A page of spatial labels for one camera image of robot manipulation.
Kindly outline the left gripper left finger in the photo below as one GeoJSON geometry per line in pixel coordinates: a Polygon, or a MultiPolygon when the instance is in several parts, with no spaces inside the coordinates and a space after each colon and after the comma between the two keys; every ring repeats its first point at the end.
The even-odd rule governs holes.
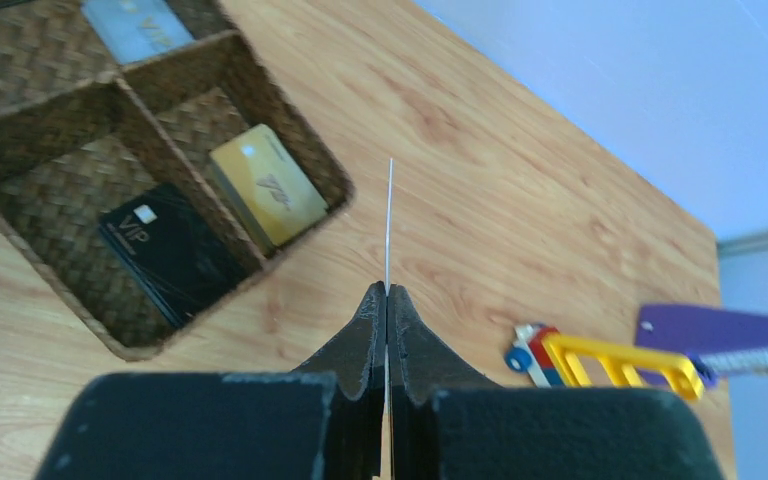
{"type": "Polygon", "coordinates": [[[370,479],[380,472],[386,295],[288,372],[117,372],[67,410],[40,479],[370,479]]]}

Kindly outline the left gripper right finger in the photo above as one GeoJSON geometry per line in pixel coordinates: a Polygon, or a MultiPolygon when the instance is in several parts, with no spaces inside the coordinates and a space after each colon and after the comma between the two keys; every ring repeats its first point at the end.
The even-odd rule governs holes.
{"type": "Polygon", "coordinates": [[[505,388],[389,289],[392,473],[397,479],[718,479],[704,430],[652,389],[505,388]]]}

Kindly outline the gold VIP card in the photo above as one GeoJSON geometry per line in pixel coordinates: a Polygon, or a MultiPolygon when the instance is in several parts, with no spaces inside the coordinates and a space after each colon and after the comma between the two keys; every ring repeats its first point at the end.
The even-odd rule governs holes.
{"type": "Polygon", "coordinates": [[[391,218],[392,218],[392,198],[393,198],[393,174],[394,174],[394,159],[389,158],[388,164],[388,184],[387,184],[387,202],[386,202],[386,221],[385,221],[385,260],[384,260],[384,286],[385,286],[385,407],[387,411],[387,433],[388,437],[388,452],[389,452],[389,465],[390,465],[390,479],[396,479],[396,467],[394,466],[395,454],[393,453],[393,439],[392,433],[393,427],[393,400],[392,400],[392,368],[390,361],[390,327],[389,325],[389,298],[391,282],[391,218]]]}

